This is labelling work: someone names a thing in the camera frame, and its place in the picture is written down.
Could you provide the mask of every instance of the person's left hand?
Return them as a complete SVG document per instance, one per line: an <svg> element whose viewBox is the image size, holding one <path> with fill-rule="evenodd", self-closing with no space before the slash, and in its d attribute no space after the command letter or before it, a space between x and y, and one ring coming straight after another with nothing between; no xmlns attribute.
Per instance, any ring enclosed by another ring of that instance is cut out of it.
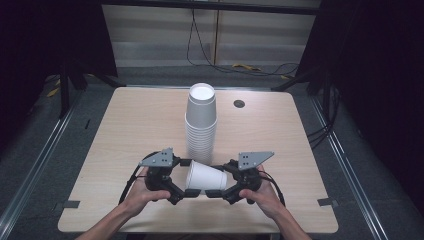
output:
<svg viewBox="0 0 424 240"><path fill-rule="evenodd" d="M138 176L146 176L148 170L148 167L144 167ZM171 194L165 190L150 191L147 189L144 179L144 177L139 177L134 181L130 192L121 203L125 206L126 211L130 213L131 217L138 215L148 202L171 197Z"/></svg>

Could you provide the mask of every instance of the cup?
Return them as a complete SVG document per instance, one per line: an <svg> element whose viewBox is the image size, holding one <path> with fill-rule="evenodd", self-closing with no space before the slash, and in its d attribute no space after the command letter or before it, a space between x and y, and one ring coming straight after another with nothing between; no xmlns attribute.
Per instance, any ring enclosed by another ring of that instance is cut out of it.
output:
<svg viewBox="0 0 424 240"><path fill-rule="evenodd" d="M186 179L186 189L224 190L227 185L227 174L215 168L196 161L191 161L190 170Z"/></svg>
<svg viewBox="0 0 424 240"><path fill-rule="evenodd" d="M190 88L186 121L197 129L208 128L215 123L216 99L212 86L206 83L197 83Z"/></svg>

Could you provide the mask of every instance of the table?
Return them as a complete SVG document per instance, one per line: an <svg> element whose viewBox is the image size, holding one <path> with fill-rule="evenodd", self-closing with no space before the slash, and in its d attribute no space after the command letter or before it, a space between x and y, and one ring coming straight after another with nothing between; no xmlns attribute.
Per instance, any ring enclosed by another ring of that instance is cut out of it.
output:
<svg viewBox="0 0 424 240"><path fill-rule="evenodd" d="M187 157L184 113L188 89L118 88L115 90L58 228L86 231L118 203L138 162L153 151L173 147ZM235 100L245 102L243 108ZM288 93L243 90L216 91L218 125L212 164L236 159L239 152L273 151L263 165L280 186L289 211L309 233L333 233L338 224L304 128ZM173 181L185 189L188 168L176 167ZM229 181L227 187L235 182ZM176 206L151 202L120 231L151 233L276 233L278 228L259 207L245 200L234 205L200 196Z"/></svg>

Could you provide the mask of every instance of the human arm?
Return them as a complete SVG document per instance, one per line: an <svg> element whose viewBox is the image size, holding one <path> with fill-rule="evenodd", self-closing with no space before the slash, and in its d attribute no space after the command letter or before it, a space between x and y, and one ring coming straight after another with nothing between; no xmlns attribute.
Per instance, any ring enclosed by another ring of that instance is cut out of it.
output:
<svg viewBox="0 0 424 240"><path fill-rule="evenodd" d="M258 166L258 170L264 171L263 166ZM280 202L280 199L275 194L269 181L263 180L260 188L255 192L250 189L243 189L240 191L239 196L255 201L265 215L274 220L284 239L311 239L305 231L303 231L287 208Z"/></svg>
<svg viewBox="0 0 424 240"><path fill-rule="evenodd" d="M148 167L143 168L138 176L146 176ZM134 181L126 199L102 218L90 230L79 236L78 240L110 239L129 219L137 216L149 201L170 197L168 191L150 191L143 177Z"/></svg>

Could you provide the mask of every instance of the human hand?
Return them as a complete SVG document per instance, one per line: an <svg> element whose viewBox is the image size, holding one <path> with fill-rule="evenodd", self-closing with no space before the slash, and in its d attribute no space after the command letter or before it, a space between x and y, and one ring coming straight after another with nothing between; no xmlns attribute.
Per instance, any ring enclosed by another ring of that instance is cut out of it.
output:
<svg viewBox="0 0 424 240"><path fill-rule="evenodd" d="M149 167L144 167L138 176L147 176ZM145 178L138 177L128 193L125 200L121 203L124 205L126 211L129 212L131 217L138 215L148 202L153 200L170 198L171 194L165 190L150 191L146 187Z"/></svg>
<svg viewBox="0 0 424 240"><path fill-rule="evenodd" d="M262 165L259 165L257 169L259 171L264 171ZM265 173L260 172L259 174L263 177L267 177ZM262 180L262 184L256 192L250 189L243 189L240 191L239 196L255 201L265 215L272 219L275 219L278 213L285 210L285 207L280 202L277 194L275 194L269 181Z"/></svg>

